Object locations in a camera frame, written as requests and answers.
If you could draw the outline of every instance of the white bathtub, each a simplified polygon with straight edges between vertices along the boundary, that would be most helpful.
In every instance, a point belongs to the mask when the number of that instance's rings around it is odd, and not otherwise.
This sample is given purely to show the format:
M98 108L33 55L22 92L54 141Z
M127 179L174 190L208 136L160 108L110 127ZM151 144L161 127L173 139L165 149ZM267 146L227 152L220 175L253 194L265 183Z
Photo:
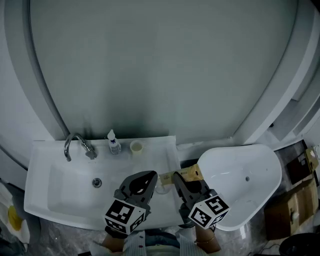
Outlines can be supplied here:
M219 147L206 151L198 165L209 187L231 207L217 228L237 230L246 224L280 185L282 169L276 154L262 144Z

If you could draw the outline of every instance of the sink drain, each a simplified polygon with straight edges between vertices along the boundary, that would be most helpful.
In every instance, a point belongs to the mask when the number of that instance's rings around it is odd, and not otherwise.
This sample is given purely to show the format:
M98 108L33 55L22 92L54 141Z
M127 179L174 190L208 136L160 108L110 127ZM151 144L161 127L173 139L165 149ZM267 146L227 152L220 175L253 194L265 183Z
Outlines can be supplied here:
M99 179L99 178L94 178L93 181L92 181L92 185L93 185L95 188L100 188L101 185L102 185L101 179Z

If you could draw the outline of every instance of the forearm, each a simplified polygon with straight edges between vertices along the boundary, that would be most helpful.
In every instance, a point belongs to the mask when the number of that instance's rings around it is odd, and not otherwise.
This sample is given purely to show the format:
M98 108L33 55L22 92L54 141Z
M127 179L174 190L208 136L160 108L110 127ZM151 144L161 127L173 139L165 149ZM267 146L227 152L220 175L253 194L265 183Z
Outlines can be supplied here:
M122 252L124 249L125 240L120 238L113 238L107 234L102 242L102 246L108 248L111 252Z
M208 228L195 225L196 245L204 250L207 254L215 253L221 250L221 247L215 237L214 232Z

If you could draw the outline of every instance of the black and white marker cube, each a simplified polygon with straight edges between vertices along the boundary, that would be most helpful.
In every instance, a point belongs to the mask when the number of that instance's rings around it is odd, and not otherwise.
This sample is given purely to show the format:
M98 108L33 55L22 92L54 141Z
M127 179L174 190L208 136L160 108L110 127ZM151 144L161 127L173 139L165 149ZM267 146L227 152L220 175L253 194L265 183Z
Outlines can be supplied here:
M146 209L114 199L110 208L104 211L103 219L109 227L129 235L146 216Z
M188 217L202 228L208 229L222 221L229 209L229 206L222 200L221 194L218 194L195 203Z

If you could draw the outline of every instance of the faucet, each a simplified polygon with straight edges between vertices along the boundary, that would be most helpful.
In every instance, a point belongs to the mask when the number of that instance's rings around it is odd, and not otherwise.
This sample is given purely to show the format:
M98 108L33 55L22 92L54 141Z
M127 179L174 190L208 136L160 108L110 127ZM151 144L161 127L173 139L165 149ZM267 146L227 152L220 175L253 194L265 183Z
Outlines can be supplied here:
M81 146L84 147L85 149L85 155L90 158L91 160L93 159L96 159L97 157L97 153L95 152L94 148L92 146L90 146L87 141L82 138L82 136L79 134L79 133L71 133L68 135L68 137L66 138L65 140L65 144L64 144L64 155L65 155L65 158L68 162L71 161L71 157L69 155L69 146L70 146L70 143L72 141L72 139L74 137L77 137L78 140L81 142Z

